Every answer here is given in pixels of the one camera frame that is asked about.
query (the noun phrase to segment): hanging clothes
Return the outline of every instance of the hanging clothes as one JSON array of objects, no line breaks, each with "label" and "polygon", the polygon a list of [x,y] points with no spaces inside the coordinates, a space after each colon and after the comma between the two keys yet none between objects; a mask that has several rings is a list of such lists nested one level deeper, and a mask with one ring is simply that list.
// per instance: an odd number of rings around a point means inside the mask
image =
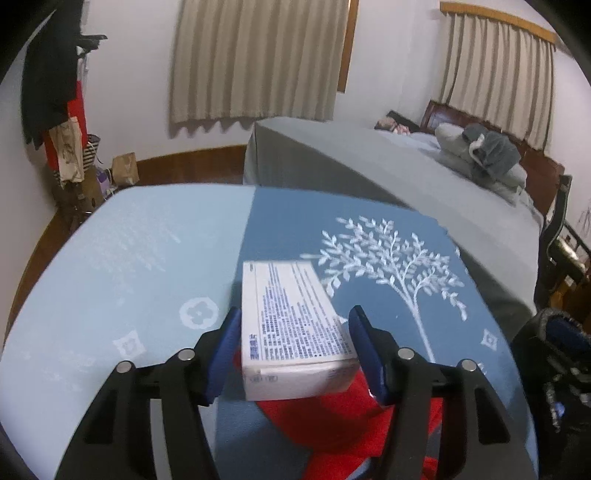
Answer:
[{"label": "hanging clothes", "polygon": [[[69,118],[77,118],[80,126],[80,139],[83,149],[88,145],[88,132],[86,130],[86,117],[84,113],[84,100],[82,98],[82,82],[76,82],[76,98],[67,103],[67,112]],[[47,156],[47,165],[53,171],[59,171],[56,148],[51,141],[49,132],[43,133],[43,144]]]},{"label": "hanging clothes", "polygon": [[78,119],[71,117],[64,123],[50,128],[49,136],[57,153],[60,181],[78,183],[84,180],[82,132]]},{"label": "hanging clothes", "polygon": [[22,127],[27,143],[43,143],[43,132],[68,120],[76,98],[83,0],[63,0],[27,48],[22,73]]}]

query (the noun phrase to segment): blue gripper pad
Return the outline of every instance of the blue gripper pad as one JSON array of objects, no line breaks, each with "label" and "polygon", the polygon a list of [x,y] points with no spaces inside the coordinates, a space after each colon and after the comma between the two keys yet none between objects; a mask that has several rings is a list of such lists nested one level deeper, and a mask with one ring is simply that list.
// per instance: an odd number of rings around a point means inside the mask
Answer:
[{"label": "blue gripper pad", "polygon": [[370,392],[381,405],[391,404],[385,365],[389,355],[398,351],[394,338],[389,332],[373,328],[359,305],[349,312],[349,333]]},{"label": "blue gripper pad", "polygon": [[219,330],[210,332],[215,334],[211,337],[215,344],[207,365],[207,388],[205,390],[205,397],[210,404],[222,393],[232,358],[240,343],[241,320],[242,311],[232,307]]}]

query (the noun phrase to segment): paper bag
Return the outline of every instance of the paper bag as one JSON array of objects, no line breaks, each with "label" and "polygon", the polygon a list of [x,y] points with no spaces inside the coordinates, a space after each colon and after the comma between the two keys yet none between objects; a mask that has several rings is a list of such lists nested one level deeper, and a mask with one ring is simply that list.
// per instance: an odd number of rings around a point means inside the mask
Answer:
[{"label": "paper bag", "polygon": [[113,159],[111,167],[113,181],[118,187],[130,187],[139,181],[138,164],[135,153],[126,153]]}]

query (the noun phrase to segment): curtain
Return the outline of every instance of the curtain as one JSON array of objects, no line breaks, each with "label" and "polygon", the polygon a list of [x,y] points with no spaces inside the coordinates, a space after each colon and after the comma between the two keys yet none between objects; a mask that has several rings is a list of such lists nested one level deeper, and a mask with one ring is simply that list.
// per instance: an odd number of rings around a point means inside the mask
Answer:
[{"label": "curtain", "polygon": [[482,118],[538,150],[550,141],[554,46],[503,22],[447,14],[439,102]]},{"label": "curtain", "polygon": [[171,120],[332,119],[348,0],[185,0]]}]

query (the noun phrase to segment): black jacket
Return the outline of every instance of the black jacket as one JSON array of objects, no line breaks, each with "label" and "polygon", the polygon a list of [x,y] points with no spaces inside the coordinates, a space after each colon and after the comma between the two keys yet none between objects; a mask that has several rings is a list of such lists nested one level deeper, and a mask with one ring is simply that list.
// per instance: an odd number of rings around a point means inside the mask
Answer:
[{"label": "black jacket", "polygon": [[43,144],[41,134],[68,119],[67,102],[76,98],[83,0],[63,0],[27,48],[22,73],[22,128],[27,143]]}]

